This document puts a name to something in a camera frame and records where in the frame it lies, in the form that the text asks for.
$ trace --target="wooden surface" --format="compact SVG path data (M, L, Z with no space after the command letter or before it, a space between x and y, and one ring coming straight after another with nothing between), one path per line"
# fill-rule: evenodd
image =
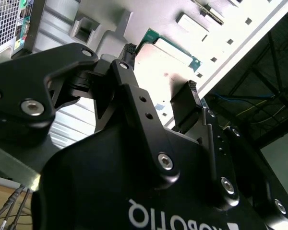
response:
M2 208L3 204L7 201L8 197L14 192L14 189L10 189L7 187L0 186L0 209ZM21 195L18 197L16 204L11 212L11 217L8 219L6 224L6 228L10 225L14 220L14 215L16 215L19 205L21 204L24 198L25 192L22 192ZM0 216L5 217L7 210ZM31 195L28 197L25 207L21 215L31 215ZM3 218L0 218L0 226L3 222ZM20 216L18 219L17 230L31 230L32 229L32 219L31 216Z

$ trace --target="yellow cable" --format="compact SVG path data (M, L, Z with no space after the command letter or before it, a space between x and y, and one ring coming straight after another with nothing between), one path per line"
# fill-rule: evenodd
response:
M238 116L240 116L241 114L246 113L247 111L250 111L251 109L253 109L253 108L259 106L260 104L266 103L266 102L267 102L267 100L264 100L264 101L262 101L262 102L257 103L256 106L253 105L252 107L250 107L250 108L248 108L248 109L242 111L241 113L237 114L236 117L238 117ZM224 129L226 129L226 128L228 127L229 124L230 124L230 121L227 122L227 124L225 125L225 128L224 128Z

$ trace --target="ventilation grille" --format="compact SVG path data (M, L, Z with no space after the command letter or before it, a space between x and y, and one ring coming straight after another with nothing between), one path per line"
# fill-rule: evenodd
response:
M20 0L0 0L0 46L12 40Z

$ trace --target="blue cable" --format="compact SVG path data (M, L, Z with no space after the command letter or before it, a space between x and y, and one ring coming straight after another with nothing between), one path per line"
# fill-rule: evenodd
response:
M225 100L225 101L228 101L228 102L245 102L245 101L242 101L242 100L231 100L231 99L228 99L228 98L225 98L225 97L222 97L221 95L215 93L214 94L215 96L218 96L219 98Z
M214 93L215 96L218 96L219 98L225 100L225 101L228 101L228 102L246 102L245 100L239 100L239 99L228 99L228 98L225 98L225 97L222 97L221 95L217 94L217 93ZM269 94L269 95L261 95L261 96L258 96L258 97L272 97L274 96L274 94Z

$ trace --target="electrical wire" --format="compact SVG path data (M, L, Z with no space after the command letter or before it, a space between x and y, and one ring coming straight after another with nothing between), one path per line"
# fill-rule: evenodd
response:
M285 107L286 107L286 106L281 107L272 117L275 117L275 116L276 116L279 112L281 112L282 109L284 109ZM268 120L271 120L272 117L269 117L269 118L267 118L267 119L265 119L265 120L262 120L262 121L253 122L253 123L251 123L251 125L256 125L256 124L260 124L260 123L266 122L266 121L268 121Z
M24 189L24 185L21 184L19 188L17 188L8 198L8 200L5 202L3 207L0 209L0 216L2 213L8 209L8 207L15 201L15 199L19 196L19 194L22 192Z
M24 186L21 184L21 185L19 186L19 188L21 188L21 191L20 191L20 193L19 193L19 195L20 195L20 194L23 192L23 190L24 190ZM6 216L5 216L3 222L2 222L2 224L1 224L1 226L0 226L0 230L4 230L4 227L5 227L6 223L8 222L8 218L10 217L11 211L13 210L14 205L16 204L16 200L17 200L18 196L14 199L14 201L13 201L13 203L11 204L8 212L6 213Z
M30 217L31 215L30 214L21 214L20 215L21 217Z
M259 102L259 103L257 103L257 104L253 104L252 107L250 107L250 108L242 111L241 113L237 114L236 117L238 117L238 116L240 116L240 115L242 115L242 114L244 114L244 113L252 110L253 108L256 108L256 107L258 108L259 105L261 105L261 104L263 104L263 103L266 103L266 102L267 102L267 100L264 100L264 101L261 101L261 102ZM225 129L228 127L229 124L230 124L230 121L227 122L227 124L225 125L225 128L224 128L223 130L225 130Z
M259 110L263 111L264 113L266 113L267 115L269 115L272 119L274 119L279 125L281 124L274 116L272 116L270 113L268 113L267 111L265 111L264 109L258 107L256 104L253 104L252 102L249 102L247 100L244 100L244 99L240 99L241 101L245 101L249 104L252 104L253 107L257 107Z
M15 217L13 223L10 225L9 230L15 230L15 228L16 228L16 226L17 226L17 221L18 221L18 219L19 219L19 217L20 217L20 214L21 214L21 212L22 212L22 210L23 210L23 208L24 208L24 205L25 205L25 203L26 203L26 201L27 201L27 199L28 199L28 196L29 196L29 194L30 194L30 191L31 191L30 189L27 189L27 192L26 192L25 195L24 195L24 199L23 199L22 203L21 203L20 206L19 206L19 209L18 209L18 212L17 212L17 214L16 214L16 217Z

